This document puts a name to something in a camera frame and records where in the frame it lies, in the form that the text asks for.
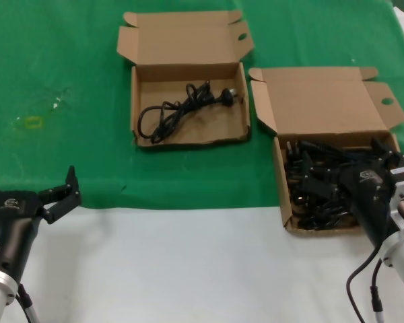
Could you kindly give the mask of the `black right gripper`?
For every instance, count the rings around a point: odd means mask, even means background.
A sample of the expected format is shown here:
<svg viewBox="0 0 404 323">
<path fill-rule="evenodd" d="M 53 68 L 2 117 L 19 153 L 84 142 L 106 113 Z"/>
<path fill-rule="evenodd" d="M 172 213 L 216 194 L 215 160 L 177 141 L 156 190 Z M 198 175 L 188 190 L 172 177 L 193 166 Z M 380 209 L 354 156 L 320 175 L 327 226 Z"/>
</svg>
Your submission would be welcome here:
<svg viewBox="0 0 404 323">
<path fill-rule="evenodd" d="M 339 186 L 345 193 L 351 214 L 364 230 L 372 245 L 379 248 L 397 231 L 391 219 L 390 201 L 393 182 L 390 171 L 404 167 L 404 154 L 372 138 L 375 154 L 373 165 L 356 164 L 341 171 Z M 302 153 L 302 191 L 331 202 L 340 199 L 338 171 L 332 162 L 338 162 L 336 153 L 304 151 Z"/>
</svg>

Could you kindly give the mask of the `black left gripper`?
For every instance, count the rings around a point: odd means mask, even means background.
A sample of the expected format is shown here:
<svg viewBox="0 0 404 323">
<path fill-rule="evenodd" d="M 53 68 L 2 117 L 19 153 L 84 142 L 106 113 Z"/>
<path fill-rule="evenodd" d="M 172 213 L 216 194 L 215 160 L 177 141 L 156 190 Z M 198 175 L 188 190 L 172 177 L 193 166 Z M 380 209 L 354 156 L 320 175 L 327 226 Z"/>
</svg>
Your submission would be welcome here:
<svg viewBox="0 0 404 323">
<path fill-rule="evenodd" d="M 70 166 L 64 185 L 38 192 L 0 190 L 0 271 L 12 279 L 21 279 L 41 216 L 53 224 L 81 205 L 75 167 Z"/>
</svg>

